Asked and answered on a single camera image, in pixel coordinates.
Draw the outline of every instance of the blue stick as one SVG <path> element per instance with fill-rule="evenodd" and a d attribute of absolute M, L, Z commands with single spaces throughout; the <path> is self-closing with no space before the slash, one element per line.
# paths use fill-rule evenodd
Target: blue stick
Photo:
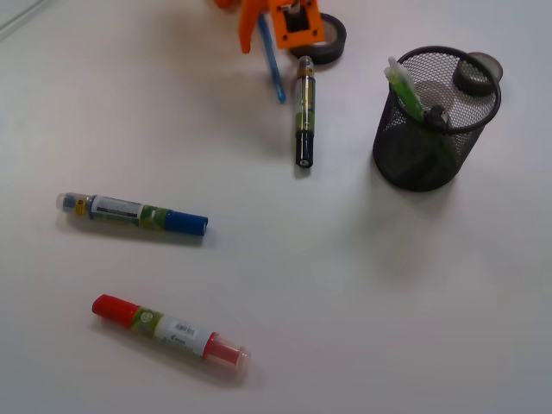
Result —
<path fill-rule="evenodd" d="M 259 16 L 259 20 L 257 21 L 257 27 L 259 28 L 262 41 L 265 44 L 268 66 L 270 67 L 270 73 L 273 75 L 273 83 L 274 88 L 276 89 L 276 94 L 278 95 L 278 100 L 281 104 L 283 104 L 285 102 L 284 84 L 282 84 L 282 78 L 279 75 L 278 64 L 276 63 L 276 58 L 274 57 L 273 39 L 270 36 L 270 30 L 268 29 L 267 21 L 262 14 Z"/>

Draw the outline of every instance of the black mesh pen holder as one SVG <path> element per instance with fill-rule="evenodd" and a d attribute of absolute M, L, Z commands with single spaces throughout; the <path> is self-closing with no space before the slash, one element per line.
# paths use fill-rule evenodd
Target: black mesh pen holder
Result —
<path fill-rule="evenodd" d="M 411 116 L 390 88 L 373 159 L 395 186 L 435 190 L 460 171 L 484 127 L 499 111 L 499 83 L 478 60 L 450 47 L 421 47 L 398 62 L 414 79 L 424 120 Z M 459 82 L 460 76 L 466 82 Z M 464 87 L 478 84 L 486 89 L 475 90 L 485 93 Z"/>

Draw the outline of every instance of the marker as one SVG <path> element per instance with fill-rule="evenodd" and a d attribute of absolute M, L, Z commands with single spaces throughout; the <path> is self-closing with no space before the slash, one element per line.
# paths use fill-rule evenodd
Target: marker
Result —
<path fill-rule="evenodd" d="M 223 340 L 216 332 L 137 304 L 102 295 L 92 305 L 92 312 L 190 356 L 214 361 L 235 370 L 242 370 L 248 365 L 249 352 Z"/>
<path fill-rule="evenodd" d="M 297 113 L 295 115 L 295 163 L 301 168 L 312 167 L 315 106 L 314 63 L 309 56 L 299 59 L 295 81 Z"/>
<path fill-rule="evenodd" d="M 144 229 L 175 231 L 189 235 L 204 235 L 209 219 L 153 205 L 132 203 L 103 196 L 88 196 L 64 192 L 56 205 L 65 213 L 88 217 L 98 222 L 127 224 Z"/>

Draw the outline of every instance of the red marker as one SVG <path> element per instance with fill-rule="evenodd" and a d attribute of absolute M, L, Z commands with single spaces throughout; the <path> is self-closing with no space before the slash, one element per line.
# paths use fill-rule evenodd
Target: red marker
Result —
<path fill-rule="evenodd" d="M 181 319 L 108 295 L 96 299 L 92 312 L 204 360 L 234 369 L 247 366 L 249 352 L 245 348 L 237 348 L 233 343 L 221 339 L 216 332 L 197 328 Z"/>

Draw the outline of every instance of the black tape roll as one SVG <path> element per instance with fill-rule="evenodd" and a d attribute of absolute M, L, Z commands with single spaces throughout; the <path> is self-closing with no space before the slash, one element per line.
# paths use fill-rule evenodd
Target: black tape roll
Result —
<path fill-rule="evenodd" d="M 326 39 L 324 43 L 294 47 L 290 52 L 296 58 L 310 56 L 315 65 L 327 65 L 338 60 L 345 50 L 347 30 L 343 23 L 331 15 L 321 13 Z"/>

